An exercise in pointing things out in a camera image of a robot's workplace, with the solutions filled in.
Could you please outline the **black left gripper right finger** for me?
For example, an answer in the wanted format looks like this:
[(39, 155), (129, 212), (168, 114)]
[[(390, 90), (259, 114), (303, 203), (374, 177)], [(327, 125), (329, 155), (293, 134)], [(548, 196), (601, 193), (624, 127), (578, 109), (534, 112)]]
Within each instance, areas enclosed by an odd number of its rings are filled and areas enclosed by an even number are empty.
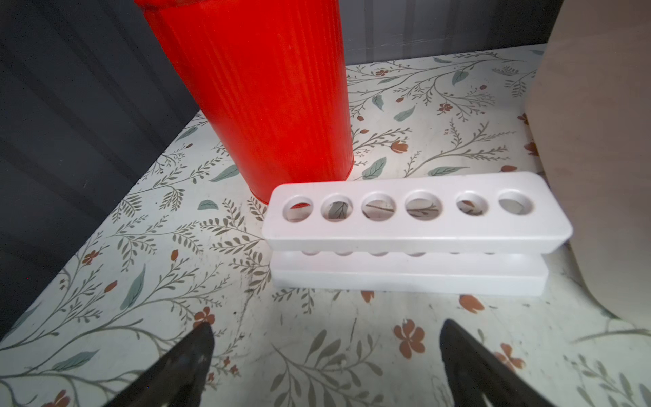
[(461, 325), (447, 319), (439, 346), (456, 406), (549, 406)]

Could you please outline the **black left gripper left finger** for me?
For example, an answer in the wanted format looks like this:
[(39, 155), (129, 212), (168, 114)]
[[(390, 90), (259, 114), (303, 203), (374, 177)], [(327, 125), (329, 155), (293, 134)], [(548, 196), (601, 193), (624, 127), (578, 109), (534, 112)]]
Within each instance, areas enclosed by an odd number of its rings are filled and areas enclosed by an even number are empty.
[(200, 323), (108, 406), (199, 406), (215, 347), (211, 325)]

